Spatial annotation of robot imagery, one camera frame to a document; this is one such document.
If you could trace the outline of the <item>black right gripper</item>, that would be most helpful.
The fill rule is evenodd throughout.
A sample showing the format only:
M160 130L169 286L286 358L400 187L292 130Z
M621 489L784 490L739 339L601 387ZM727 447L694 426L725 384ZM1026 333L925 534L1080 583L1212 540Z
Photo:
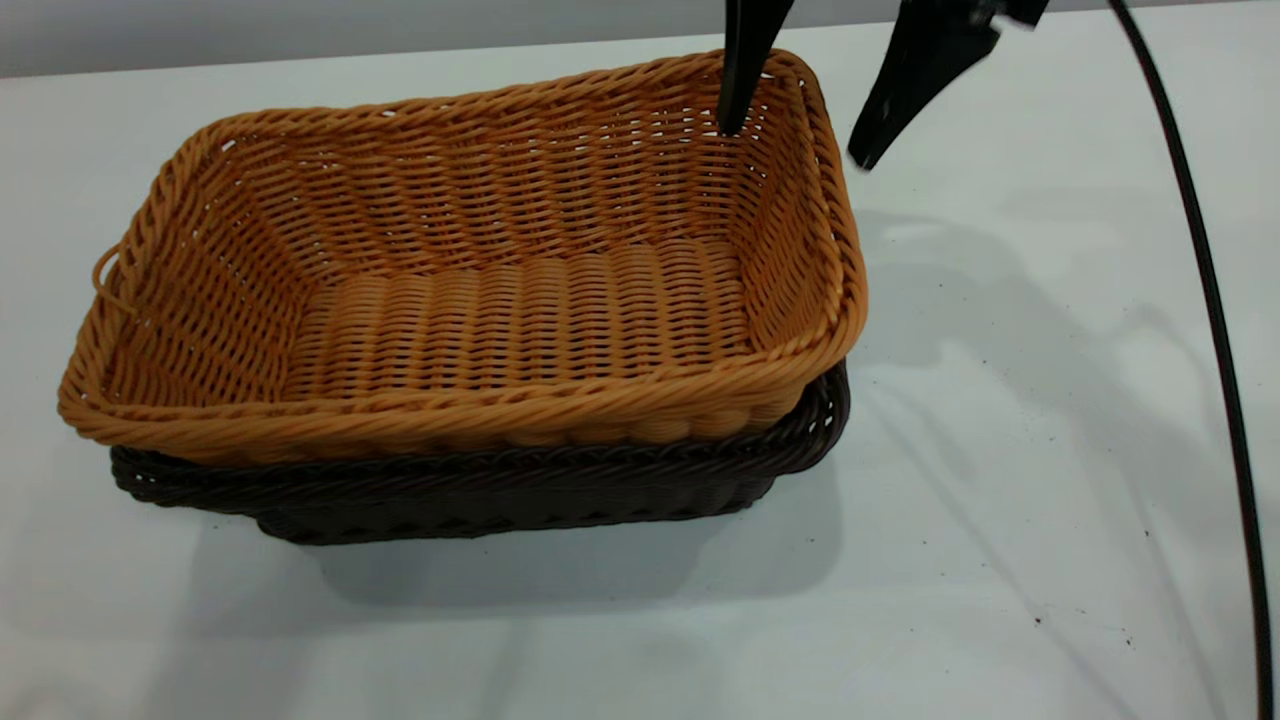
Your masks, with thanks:
M872 170L916 115L998 42L993 18L1036 28L1048 0L902 1L890 45L847 142ZM716 122L735 136L745 124L763 67L794 6L792 0L724 3L724 61Z

